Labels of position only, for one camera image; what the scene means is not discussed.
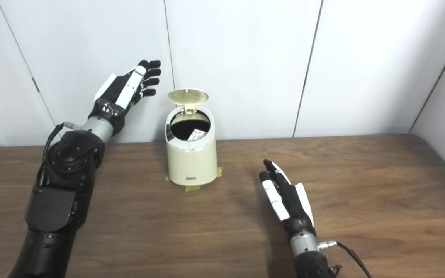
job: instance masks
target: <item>wooden table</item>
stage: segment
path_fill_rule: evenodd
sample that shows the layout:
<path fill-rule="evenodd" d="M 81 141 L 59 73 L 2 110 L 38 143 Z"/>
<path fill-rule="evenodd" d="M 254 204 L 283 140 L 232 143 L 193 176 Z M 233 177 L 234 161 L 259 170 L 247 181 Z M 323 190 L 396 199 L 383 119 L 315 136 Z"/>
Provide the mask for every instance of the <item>wooden table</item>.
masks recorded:
<path fill-rule="evenodd" d="M 161 144 L 106 149 L 68 278 L 294 278 L 286 235 L 258 181 L 264 158 L 302 182 L 319 241 L 353 248 L 375 278 L 445 278 L 445 163 L 413 135 L 217 143 L 222 177 L 185 192 Z M 42 147 L 0 148 L 0 278 L 26 233 Z M 325 250 L 339 277 L 364 274 Z"/>

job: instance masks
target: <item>robot finger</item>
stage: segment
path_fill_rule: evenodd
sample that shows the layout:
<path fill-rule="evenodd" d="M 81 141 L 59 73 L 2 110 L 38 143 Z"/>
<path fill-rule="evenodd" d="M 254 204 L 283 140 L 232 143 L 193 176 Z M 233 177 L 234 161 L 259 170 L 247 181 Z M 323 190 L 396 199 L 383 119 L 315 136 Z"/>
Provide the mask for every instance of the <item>robot finger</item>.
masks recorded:
<path fill-rule="evenodd" d="M 159 76 L 161 75 L 161 69 L 150 69 L 146 72 L 146 74 L 143 76 L 143 79 L 149 79 L 151 77 Z"/>
<path fill-rule="evenodd" d="M 288 176 L 274 162 L 263 161 L 265 168 L 270 172 L 272 180 L 276 183 L 283 205 L 287 208 L 291 217 L 309 218 L 313 225 L 314 220 L 311 214 L 311 207 L 301 183 L 292 185 Z"/>
<path fill-rule="evenodd" d="M 276 212 L 277 218 L 279 218 L 280 221 L 288 219 L 289 213 L 286 210 L 286 207 L 284 207 L 282 197 L 277 192 L 269 173 L 263 171 L 258 175 L 258 177 L 260 178 L 260 182 L 262 183 L 267 198 L 269 198 L 272 209 L 274 209 Z"/>
<path fill-rule="evenodd" d="M 152 68 L 147 60 L 141 60 L 138 65 L 144 67 L 146 71 Z"/>
<path fill-rule="evenodd" d="M 161 67 L 161 61 L 159 60 L 152 60 L 149 62 L 149 67 L 151 69 L 160 68 Z"/>
<path fill-rule="evenodd" d="M 156 89 L 138 90 L 135 96 L 131 99 L 130 106 L 134 106 L 144 97 L 153 97 L 156 93 Z"/>
<path fill-rule="evenodd" d="M 154 86 L 159 84 L 159 78 L 150 78 L 142 81 L 142 88 L 147 88 L 148 86 Z"/>

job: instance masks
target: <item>white finger segment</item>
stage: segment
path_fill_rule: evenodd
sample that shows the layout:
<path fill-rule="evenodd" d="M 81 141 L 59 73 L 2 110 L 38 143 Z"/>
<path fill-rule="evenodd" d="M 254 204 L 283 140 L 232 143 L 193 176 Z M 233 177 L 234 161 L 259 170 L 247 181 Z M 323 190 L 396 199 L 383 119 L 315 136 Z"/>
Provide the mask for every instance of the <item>white finger segment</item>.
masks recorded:
<path fill-rule="evenodd" d="M 305 188 L 302 183 L 295 185 L 296 193 L 298 194 L 298 198 L 300 199 L 300 203 L 302 204 L 302 208 L 305 213 L 310 217 L 312 221 L 312 226 L 315 227 L 314 224 L 314 216 L 312 215 L 312 207 L 310 206 L 309 198 L 307 196 L 307 192 L 305 192 Z"/>
<path fill-rule="evenodd" d="M 133 98 L 133 96 L 135 95 L 136 89 L 138 88 L 138 86 L 140 86 L 142 78 L 146 72 L 147 70 L 142 66 L 137 66 L 135 68 L 135 70 L 131 73 L 127 84 L 125 84 L 125 86 L 123 87 L 118 100 L 116 100 L 117 105 L 121 106 L 123 109 L 127 109 L 131 102 L 131 98 Z"/>
<path fill-rule="evenodd" d="M 267 194 L 267 198 L 269 198 L 272 208 L 277 214 L 277 218 L 279 218 L 281 221 L 288 219 L 289 213 L 284 207 L 281 195 L 277 193 L 274 183 L 271 180 L 266 180 L 262 181 L 262 186 L 265 190 L 265 194 Z"/>

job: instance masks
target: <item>cream trash can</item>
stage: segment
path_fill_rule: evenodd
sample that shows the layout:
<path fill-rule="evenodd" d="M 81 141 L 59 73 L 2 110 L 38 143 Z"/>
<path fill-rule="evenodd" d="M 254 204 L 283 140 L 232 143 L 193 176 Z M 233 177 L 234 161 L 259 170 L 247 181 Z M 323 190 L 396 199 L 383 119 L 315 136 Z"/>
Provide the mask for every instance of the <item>cream trash can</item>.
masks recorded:
<path fill-rule="evenodd" d="M 209 96 L 185 88 L 172 91 L 168 99 L 179 105 L 166 120 L 170 180 L 184 186 L 212 182 L 217 176 L 216 127 L 212 113 L 198 106 Z"/>

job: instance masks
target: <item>black cable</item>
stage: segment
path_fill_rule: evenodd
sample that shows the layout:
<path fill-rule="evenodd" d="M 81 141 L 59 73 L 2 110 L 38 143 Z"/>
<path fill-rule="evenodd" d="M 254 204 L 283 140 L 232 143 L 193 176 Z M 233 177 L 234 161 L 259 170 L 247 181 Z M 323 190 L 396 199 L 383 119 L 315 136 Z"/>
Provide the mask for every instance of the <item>black cable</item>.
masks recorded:
<path fill-rule="evenodd" d="M 357 254 L 353 250 L 346 247 L 346 245 L 344 245 L 340 242 L 336 242 L 336 243 L 339 247 L 343 248 L 344 250 L 346 250 L 346 252 L 348 252 L 348 254 L 353 258 L 353 260 L 358 264 L 358 266 L 360 266 L 362 268 L 363 272 L 365 272 L 365 274 L 368 278 L 372 278 L 369 271 L 365 267 L 365 264 L 363 264 L 362 260 L 360 260 L 360 258 L 357 256 Z"/>
<path fill-rule="evenodd" d="M 44 146 L 44 153 L 42 153 L 42 163 L 46 162 L 46 155 L 48 154 L 49 146 L 51 145 L 51 142 L 56 137 L 56 135 L 63 129 L 64 125 L 65 123 L 60 123 L 59 125 L 56 125 L 51 134 L 49 134 L 46 145 Z"/>
<path fill-rule="evenodd" d="M 341 268 L 342 268 L 342 266 L 340 266 L 340 265 L 335 265 L 335 266 L 333 266 L 333 267 L 330 267 L 330 268 L 329 268 L 329 274 L 330 274 L 330 276 L 331 276 L 331 277 L 337 277 L 338 274 L 339 274 L 339 271 L 341 270 Z"/>

